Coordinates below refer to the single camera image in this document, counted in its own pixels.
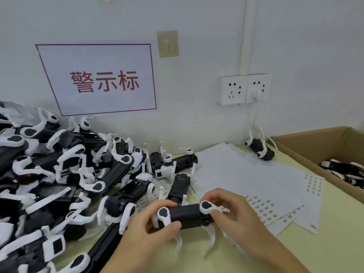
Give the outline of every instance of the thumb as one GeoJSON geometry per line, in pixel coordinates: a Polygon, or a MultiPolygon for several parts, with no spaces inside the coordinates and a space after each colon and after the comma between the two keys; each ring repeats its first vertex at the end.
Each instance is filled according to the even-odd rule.
{"type": "Polygon", "coordinates": [[[222,212],[218,210],[212,210],[211,216],[215,221],[215,224],[227,234],[233,234],[235,229],[235,221],[228,218],[222,212]]]}
{"type": "Polygon", "coordinates": [[[181,227],[182,224],[179,221],[174,221],[158,232],[150,234],[151,244],[155,248],[161,247],[163,244],[169,242],[179,232],[181,227]]]}

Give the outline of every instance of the cardboard box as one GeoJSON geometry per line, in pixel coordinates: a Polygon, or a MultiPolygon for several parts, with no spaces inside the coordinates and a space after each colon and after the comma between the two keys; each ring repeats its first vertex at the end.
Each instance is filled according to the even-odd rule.
{"type": "Polygon", "coordinates": [[[364,204],[364,190],[321,168],[322,161],[364,165],[364,133],[351,127],[334,127],[274,137],[280,151],[364,204]]]}

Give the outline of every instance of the table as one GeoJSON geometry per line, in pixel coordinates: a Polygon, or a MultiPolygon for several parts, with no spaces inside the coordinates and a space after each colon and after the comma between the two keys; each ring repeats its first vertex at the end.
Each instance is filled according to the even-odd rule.
{"type": "MultiPolygon", "coordinates": [[[[239,148],[250,151],[246,146],[239,146],[239,148]]],[[[286,154],[274,148],[273,150],[275,161],[312,173],[286,154]]],[[[197,203],[191,193],[188,193],[187,201],[190,204],[197,203]]],[[[157,251],[146,272],[255,273],[267,271],[257,262],[245,258],[235,247],[230,246],[218,229],[215,246],[206,257],[201,255],[201,249],[209,241],[205,230],[202,228],[182,230],[181,235],[183,246],[178,261],[173,260],[176,242],[172,240],[157,251]]],[[[79,253],[87,253],[98,237],[68,243],[66,251],[55,260],[57,269],[66,266],[79,253]]],[[[312,273],[364,271],[362,263],[364,205],[327,181],[325,181],[322,197],[318,234],[314,235],[291,223],[277,238],[312,273]]]]}

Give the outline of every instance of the power socket panel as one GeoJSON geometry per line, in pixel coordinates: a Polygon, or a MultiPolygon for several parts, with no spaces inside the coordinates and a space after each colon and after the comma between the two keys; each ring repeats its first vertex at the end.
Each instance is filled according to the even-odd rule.
{"type": "Polygon", "coordinates": [[[248,76],[223,76],[220,77],[220,82],[218,104],[225,105],[245,102],[248,76]]]}
{"type": "Polygon", "coordinates": [[[256,99],[253,98],[253,94],[256,89],[262,90],[261,100],[268,99],[269,89],[271,88],[271,77],[271,74],[248,75],[248,85],[246,88],[246,98],[244,102],[252,103],[256,101],[256,99]]]}

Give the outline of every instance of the light switch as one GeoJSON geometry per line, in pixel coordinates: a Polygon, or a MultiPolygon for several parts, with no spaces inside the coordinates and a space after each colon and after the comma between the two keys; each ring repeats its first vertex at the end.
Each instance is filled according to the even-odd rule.
{"type": "Polygon", "coordinates": [[[157,31],[159,57],[180,56],[177,31],[157,31]]]}

